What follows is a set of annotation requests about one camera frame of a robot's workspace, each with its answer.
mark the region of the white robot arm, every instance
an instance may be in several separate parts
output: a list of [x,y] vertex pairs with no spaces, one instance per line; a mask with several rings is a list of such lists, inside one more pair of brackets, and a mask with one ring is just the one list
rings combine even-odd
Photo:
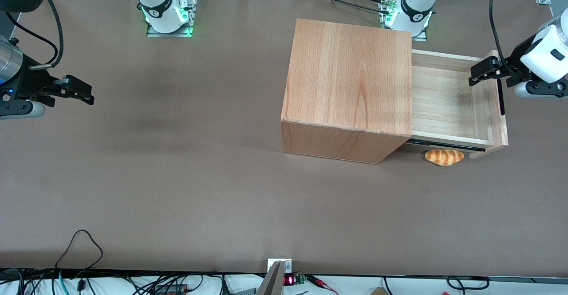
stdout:
[[543,24],[504,61],[488,57],[471,67],[469,85],[486,79],[507,79],[507,87],[524,98],[568,95],[568,8]]
[[384,25],[392,30],[409,31],[412,37],[422,33],[432,16],[432,7],[436,0],[388,0],[385,9]]
[[[175,32],[189,21],[187,0],[139,0],[146,21],[156,32]],[[43,0],[0,0],[0,12],[32,12]],[[59,31],[59,49],[51,42],[55,55],[47,63],[40,64],[23,54],[17,47],[18,39],[0,36],[0,119],[41,117],[45,107],[55,105],[54,97],[76,98],[93,105],[91,86],[80,79],[66,75],[62,79],[52,77],[48,69],[59,63],[63,55],[61,22],[52,0],[48,0]]]
[[171,33],[187,23],[187,0],[139,0],[146,21],[160,33]]

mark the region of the wire bundle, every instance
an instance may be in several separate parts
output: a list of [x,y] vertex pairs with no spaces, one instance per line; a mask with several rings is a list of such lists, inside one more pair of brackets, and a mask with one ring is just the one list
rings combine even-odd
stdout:
[[312,284],[314,284],[317,287],[320,287],[322,289],[327,289],[328,291],[332,291],[333,293],[335,293],[335,295],[339,295],[339,293],[337,293],[337,291],[335,289],[333,289],[332,287],[327,285],[321,279],[318,279],[318,277],[315,277],[314,275],[309,275],[309,274],[305,274],[305,275],[306,275],[306,280],[308,282],[310,282],[310,283],[312,283]]

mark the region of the brown table surface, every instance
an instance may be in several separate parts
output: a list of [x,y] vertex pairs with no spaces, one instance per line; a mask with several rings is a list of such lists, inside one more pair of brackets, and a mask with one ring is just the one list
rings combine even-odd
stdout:
[[[52,267],[86,228],[105,250],[97,268],[263,271],[285,256],[310,273],[568,276],[562,100],[506,90],[510,146],[449,168],[413,146],[378,165],[290,155],[280,109],[296,18],[377,26],[376,14],[205,0],[193,38],[160,39],[136,0],[54,1],[65,55],[51,74],[84,79],[96,101],[0,123],[0,267]],[[438,0],[414,47],[484,56],[488,2]],[[509,54],[550,10],[495,0],[495,18]],[[45,3],[22,24],[57,40]],[[84,236],[73,250],[63,267],[96,258]]]

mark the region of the cabinet top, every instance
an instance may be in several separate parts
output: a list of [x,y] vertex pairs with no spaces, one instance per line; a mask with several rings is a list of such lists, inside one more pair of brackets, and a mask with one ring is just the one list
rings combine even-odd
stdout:
[[412,133],[409,32],[298,19],[282,121]]

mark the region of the red digital display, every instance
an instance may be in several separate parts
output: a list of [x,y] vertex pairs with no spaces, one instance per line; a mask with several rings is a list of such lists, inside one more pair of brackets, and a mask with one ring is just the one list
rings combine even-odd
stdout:
[[284,286],[291,286],[291,285],[296,285],[296,279],[294,278],[294,274],[284,275]]

